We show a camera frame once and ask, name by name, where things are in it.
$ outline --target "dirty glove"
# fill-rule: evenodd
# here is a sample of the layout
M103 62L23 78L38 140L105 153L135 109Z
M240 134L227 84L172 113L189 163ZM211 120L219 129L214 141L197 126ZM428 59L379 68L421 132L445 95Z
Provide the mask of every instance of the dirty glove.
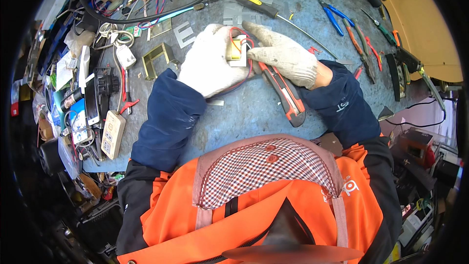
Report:
M259 39L263 46L250 49L248 58L277 67L282 76L299 87L313 88L318 67L314 54L287 36L272 32L264 26L243 21L243 28Z
M197 36L181 65L178 81L198 91L204 98L239 83L249 72L247 67L231 67L226 63L226 48L231 45L230 28L218 24L208 25ZM239 31L233 30L232 37L238 35Z

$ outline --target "red button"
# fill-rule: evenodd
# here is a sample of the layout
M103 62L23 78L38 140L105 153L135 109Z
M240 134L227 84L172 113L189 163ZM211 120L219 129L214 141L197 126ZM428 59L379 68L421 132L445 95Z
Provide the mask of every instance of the red button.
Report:
M274 163L275 161L278 160L278 156L277 155L270 155L269 157L267 157L266 161L268 163Z

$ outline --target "yellow and black screwdriver handle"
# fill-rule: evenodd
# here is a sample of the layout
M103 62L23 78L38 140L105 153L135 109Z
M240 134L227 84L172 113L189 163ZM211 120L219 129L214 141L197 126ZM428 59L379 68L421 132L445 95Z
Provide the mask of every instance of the yellow and black screwdriver handle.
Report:
M278 10L262 3L260 0L236 0L239 4L254 9L255 11L262 12L271 18L275 18Z
M275 89L275 92L280 97L280 101L285 111L287 119L293 127L299 127L306 119L306 111L303 102L301 101L296 88L289 79L284 79L274 66L268 66L265 63L259 62L267 80Z

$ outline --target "orange jacket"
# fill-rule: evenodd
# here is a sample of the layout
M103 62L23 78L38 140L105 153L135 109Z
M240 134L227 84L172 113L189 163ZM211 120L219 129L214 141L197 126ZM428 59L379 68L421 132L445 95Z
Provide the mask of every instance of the orange jacket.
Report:
M387 141L373 138L336 158L344 180L348 247L365 253L351 264L383 263L399 235L400 206ZM262 234L286 198L315 244L336 245L336 221L328 194L304 180L279 180L240 195L236 202L213 210L211 225L196 230L197 208L192 206L196 166L194 159L170 174L129 162L126 178L118 187L125 209L117 242L121 264L130 260L137 264L196 263L217 257Z

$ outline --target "screwdriver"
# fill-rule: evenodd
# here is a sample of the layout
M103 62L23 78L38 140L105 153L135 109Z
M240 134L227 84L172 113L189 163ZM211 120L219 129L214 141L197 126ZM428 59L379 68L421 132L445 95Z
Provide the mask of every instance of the screwdriver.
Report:
M319 46L321 46L322 48L324 48L324 50L326 50L332 57L334 57L335 59L339 59L335 54L333 54L329 49L327 49L323 44L321 44L318 40L314 39L313 36L311 36L310 34L308 34L307 32L305 32L304 30L302 30L299 26L296 26L294 23L292 23L291 21L285 19L283 16L279 15L278 14L278 10L276 8L273 8L271 6L268 6L267 4L261 2L260 0L236 0L238 3L240 3L241 5L243 6L246 6L246 7L249 7L250 9L254 9L255 11L258 11L258 12L261 12L273 19L275 18L280 18L284 21L286 21L287 23L289 23L290 25L294 26L295 28L297 28L298 30L302 31L303 33L305 33L309 38L313 39L314 42L316 42L317 44L319 44Z
M381 24L379 24L379 22L377 20L375 20L374 18L372 18L371 15L369 15L364 9L361 8L361 10L366 13L366 15L373 21L373 23L378 27L378 29L383 33L384 37L386 37L386 40L393 46L397 46L397 42L396 40L394 39L393 35L388 32L388 30L386 30L386 28L384 28L383 26L381 26Z

